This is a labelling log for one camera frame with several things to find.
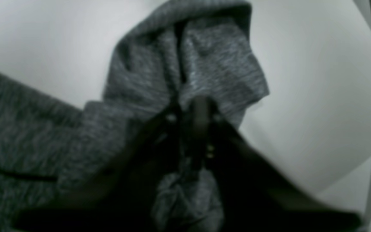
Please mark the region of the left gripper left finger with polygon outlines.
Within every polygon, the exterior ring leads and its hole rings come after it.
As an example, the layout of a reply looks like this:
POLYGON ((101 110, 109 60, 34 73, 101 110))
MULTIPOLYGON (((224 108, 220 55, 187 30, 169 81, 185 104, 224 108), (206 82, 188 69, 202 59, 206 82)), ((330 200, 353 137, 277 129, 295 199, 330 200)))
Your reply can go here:
POLYGON ((170 209, 177 183, 187 174, 184 146, 194 125, 194 105, 187 111, 170 105, 88 181, 42 207, 21 211, 13 227, 26 232, 159 230, 159 211, 170 209))

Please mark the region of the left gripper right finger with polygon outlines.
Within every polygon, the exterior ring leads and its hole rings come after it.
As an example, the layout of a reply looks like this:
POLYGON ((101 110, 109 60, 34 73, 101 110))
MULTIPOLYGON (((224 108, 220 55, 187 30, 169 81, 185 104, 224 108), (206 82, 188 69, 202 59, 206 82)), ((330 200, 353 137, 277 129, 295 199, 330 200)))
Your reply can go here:
POLYGON ((223 232, 356 232, 356 212, 323 204, 251 148, 209 97, 192 100, 192 167, 215 178, 223 232))

